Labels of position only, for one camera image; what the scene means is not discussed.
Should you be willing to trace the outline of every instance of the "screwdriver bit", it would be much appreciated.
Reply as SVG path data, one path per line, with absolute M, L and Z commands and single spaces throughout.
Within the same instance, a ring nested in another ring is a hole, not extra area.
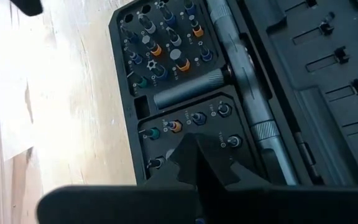
M 200 47 L 200 54 L 201 54 L 201 58 L 203 59 L 204 62 L 209 62 L 210 60 L 212 60 L 212 52 L 205 47 L 205 44 L 200 41 L 198 42 L 198 45 Z
M 149 60 L 147 68 L 159 79 L 166 79 L 168 77 L 168 71 L 155 60 Z
M 133 52 L 130 48 L 126 47 L 124 50 L 128 53 L 129 57 L 136 65 L 143 62 L 143 57 Z
M 146 138 L 156 140 L 160 137 L 160 131 L 157 128 L 150 128 L 144 131 L 144 135 L 146 136 Z
M 204 35 L 204 30 L 198 23 L 196 17 L 194 15 L 189 16 L 190 24 L 193 28 L 193 33 L 196 37 L 201 37 Z
M 155 31 L 157 30 L 155 24 L 145 14 L 139 14 L 137 18 L 139 19 L 140 24 L 142 24 L 144 29 L 149 34 L 155 33 Z
M 159 56 L 162 52 L 162 48 L 157 44 L 149 35 L 145 35 L 142 38 L 142 43 L 150 50 L 154 56 Z
M 232 148 L 239 147 L 241 145 L 241 142 L 242 142 L 241 138 L 239 138 L 237 136 L 230 136 L 227 139 L 227 143 Z
M 162 164 L 164 163 L 164 159 L 163 158 L 156 158 L 156 159 L 149 159 L 149 161 L 147 162 L 147 168 L 157 168 L 159 169 Z
M 175 47 L 179 47 L 181 45 L 181 38 L 178 33 L 176 33 L 176 31 L 174 31 L 171 27 L 167 27 L 165 30 L 168 32 L 171 43 Z
M 139 37 L 134 32 L 130 31 L 124 25 L 121 25 L 121 32 L 128 38 L 129 42 L 136 44 L 139 41 Z
M 184 56 L 179 49 L 173 49 L 170 53 L 170 58 L 176 63 L 177 67 L 185 72 L 190 68 L 190 61 Z
M 174 26 L 177 22 L 177 19 L 176 19 L 175 15 L 171 12 L 171 10 L 169 10 L 167 4 L 165 4 L 164 2 L 160 2 L 158 4 L 158 8 L 160 9 L 160 11 L 162 13 L 162 17 L 164 18 L 165 22 L 169 26 Z
M 192 0 L 184 0 L 185 2 L 185 9 L 189 16 L 196 14 L 196 5 Z
M 147 86 L 147 79 L 143 76 L 131 72 L 127 77 L 131 82 L 136 83 L 139 88 L 145 88 Z

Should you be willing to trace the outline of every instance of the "torx bit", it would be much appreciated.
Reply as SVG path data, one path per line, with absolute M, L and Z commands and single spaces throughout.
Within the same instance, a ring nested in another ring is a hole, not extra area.
M 164 18 L 165 22 L 168 24 L 168 26 L 174 26 L 177 22 L 177 19 L 175 15 L 169 10 L 167 4 L 165 4 L 163 1 L 161 1 L 158 4 L 158 8 L 160 9 L 162 13 L 162 17 Z
M 168 71 L 155 60 L 150 60 L 147 63 L 147 68 L 159 79 L 166 79 L 168 77 Z

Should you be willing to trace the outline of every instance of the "black object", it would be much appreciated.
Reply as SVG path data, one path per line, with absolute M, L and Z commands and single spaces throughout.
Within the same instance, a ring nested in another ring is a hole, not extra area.
M 11 0 L 11 2 L 28 16 L 36 16 L 44 11 L 40 0 Z
M 187 134 L 144 185 L 55 190 L 38 205 L 39 223 L 358 223 L 358 188 L 270 185 L 215 140 Z
M 220 144 L 228 144 L 228 137 L 238 134 L 243 139 L 241 147 L 229 151 L 247 154 L 249 160 L 244 155 L 234 160 L 274 184 L 285 183 L 277 155 L 269 146 L 262 152 L 260 141 L 255 144 L 251 133 L 261 139 L 281 135 L 296 182 L 301 185 L 358 185 L 358 1 L 227 1 L 239 31 L 228 38 L 236 46 L 246 46 L 244 55 L 251 59 L 248 68 L 253 68 L 257 77 L 241 82 L 238 72 L 233 72 L 235 60 L 228 60 L 230 54 L 218 42 L 206 2 L 214 1 L 164 1 L 176 16 L 177 36 L 167 33 L 169 25 L 155 1 L 124 6 L 114 13 L 109 25 L 138 183 L 161 171 L 148 172 L 145 164 L 149 159 L 176 148 L 185 133 L 199 131 L 213 135 Z M 192 11 L 195 14 L 188 11 L 192 3 L 197 8 Z M 139 20 L 131 20 L 137 12 L 147 15 L 156 33 L 147 33 Z M 213 15 L 215 20 L 227 13 L 219 12 Z M 195 26 L 196 22 L 188 19 L 191 16 L 204 30 L 199 36 L 192 30 L 191 23 Z M 158 58 L 141 43 L 135 51 L 145 55 L 145 61 L 163 66 L 165 78 L 158 78 L 142 64 L 127 64 L 131 58 L 121 49 L 129 43 L 118 32 L 123 24 L 139 37 L 149 35 L 160 44 Z M 177 37 L 181 37 L 179 47 L 172 42 Z M 186 72 L 169 57 L 175 49 L 191 63 Z M 148 79 L 147 88 L 128 85 L 126 75 L 131 72 Z M 244 99 L 239 92 L 246 92 L 249 99 L 259 96 L 256 89 L 245 88 L 247 82 L 260 83 L 276 125 L 269 120 L 252 123 L 250 128 L 250 119 L 242 116 Z M 229 116 L 226 108 L 218 109 L 219 101 L 230 105 Z M 204 125 L 197 125 L 191 117 L 199 112 L 207 117 Z M 164 122 L 174 120 L 181 122 L 183 130 L 165 132 Z M 161 131 L 158 140 L 136 134 L 152 127 Z

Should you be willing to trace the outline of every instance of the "metal bit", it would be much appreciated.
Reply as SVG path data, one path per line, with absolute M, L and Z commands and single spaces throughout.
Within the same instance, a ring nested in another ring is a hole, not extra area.
M 197 125 L 203 125 L 206 122 L 206 116 L 205 114 L 199 112 L 199 113 L 193 113 L 190 115 L 193 119 L 194 123 Z
M 131 72 L 128 76 L 129 80 L 131 80 L 133 83 L 136 83 L 136 85 L 140 88 L 144 88 L 147 86 L 147 79 L 143 76 L 140 76 L 134 72 Z
M 201 58 L 204 62 L 209 62 L 213 57 L 212 52 L 207 47 L 205 47 L 202 41 L 198 42 L 198 45 L 200 47 Z
M 156 140 L 160 137 L 160 131 L 157 128 L 150 128 L 144 131 L 144 135 L 151 140 Z
M 121 32 L 129 39 L 129 41 L 136 42 L 139 39 L 137 34 L 130 31 L 126 26 L 121 25 L 120 29 Z
M 196 19 L 196 17 L 195 16 L 189 16 L 189 20 L 190 20 L 190 24 L 191 24 L 191 26 L 193 27 L 193 28 L 196 28 L 196 27 L 198 27 L 199 25 L 198 25 L 198 21 L 197 21 L 197 19 Z
M 168 6 L 164 3 L 164 2 L 160 2 L 158 4 L 158 8 L 160 8 L 160 11 L 162 13 L 162 16 L 164 17 L 164 19 L 171 19 L 173 16 L 173 13 L 171 12 L 171 10 L 169 10 Z
M 164 159 L 162 158 L 156 158 L 156 159 L 150 159 L 147 162 L 147 168 L 160 168 L 162 164 L 164 163 Z
M 196 5 L 192 0 L 185 0 L 185 9 L 188 15 L 196 14 Z
M 175 42 L 180 38 L 178 33 L 176 33 L 171 27 L 167 27 L 165 30 L 168 32 L 169 38 L 172 42 Z
M 237 136 L 230 136 L 227 139 L 227 143 L 229 144 L 230 147 L 239 147 L 241 145 L 241 138 L 237 137 Z
M 185 2 L 185 7 L 186 7 L 187 9 L 189 9 L 189 8 L 191 8 L 191 7 L 194 6 L 194 3 L 193 3 L 192 0 L 184 0 L 184 2 Z
M 171 43 L 174 46 L 179 47 L 181 45 L 181 38 L 178 35 L 178 33 L 176 33 L 176 31 L 173 30 L 171 27 L 167 27 L 165 30 L 167 31 L 167 33 L 169 35 Z
M 165 79 L 168 76 L 167 70 L 155 60 L 150 60 L 147 63 L 147 68 L 154 73 L 157 78 Z
M 137 18 L 139 19 L 140 24 L 142 24 L 144 29 L 149 34 L 153 34 L 156 31 L 156 27 L 155 27 L 154 23 L 145 14 L 139 14 Z
M 126 47 L 124 50 L 128 53 L 129 57 L 132 59 L 132 61 L 133 61 L 136 65 L 142 63 L 142 61 L 143 61 L 143 57 L 142 57 L 142 56 L 140 56 L 139 54 L 133 52 L 133 51 L 132 51 L 130 48 L 128 48 L 128 47 Z
M 159 56 L 162 52 L 161 47 L 149 35 L 142 38 L 142 43 L 150 50 L 154 56 Z
M 176 63 L 181 71 L 185 72 L 190 68 L 190 61 L 179 49 L 173 49 L 170 53 L 170 58 Z

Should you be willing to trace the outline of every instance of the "tool case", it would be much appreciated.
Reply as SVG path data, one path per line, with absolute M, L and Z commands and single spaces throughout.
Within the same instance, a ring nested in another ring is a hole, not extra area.
M 219 41 L 208 3 L 193 0 L 196 11 L 189 12 L 182 0 L 162 2 L 131 2 L 114 12 L 109 24 L 137 183 L 158 172 L 159 166 L 150 168 L 150 160 L 167 159 L 186 133 L 201 133 L 246 169 L 273 184 L 286 184 L 274 152 L 261 152 L 253 138 L 239 93 L 242 87 Z M 236 0 L 227 5 L 296 181 L 358 185 L 358 0 Z M 172 21 L 162 15 L 163 6 L 175 16 L 172 28 L 181 38 L 179 46 L 165 32 Z M 138 21 L 141 14 L 154 23 L 155 32 L 144 29 Z M 202 27 L 202 36 L 190 15 Z M 128 39 L 121 26 L 137 38 Z M 161 54 L 155 56 L 145 47 L 146 35 L 155 40 Z M 211 60 L 200 56 L 201 45 L 208 48 Z M 133 60 L 127 49 L 142 60 Z M 188 70 L 171 60 L 173 49 L 180 49 L 189 61 Z M 166 79 L 152 73 L 156 63 L 167 71 Z M 193 119 L 195 113 L 205 115 L 203 124 Z M 153 139 L 145 134 L 151 129 L 157 130 Z M 228 139 L 234 137 L 239 142 L 232 147 Z

